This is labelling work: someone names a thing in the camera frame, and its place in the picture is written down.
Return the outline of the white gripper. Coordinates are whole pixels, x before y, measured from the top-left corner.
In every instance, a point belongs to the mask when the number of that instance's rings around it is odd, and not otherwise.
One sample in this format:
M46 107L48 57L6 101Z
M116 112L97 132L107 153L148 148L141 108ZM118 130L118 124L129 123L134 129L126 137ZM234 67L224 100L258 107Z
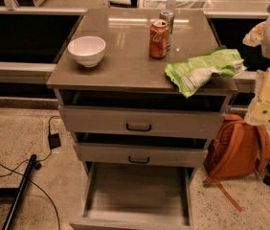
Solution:
M250 47L259 46L262 42L264 26L265 21L258 23L242 39L242 43ZM264 125L270 121L270 67L264 72L259 98L254 98L250 102L244 121L252 126Z

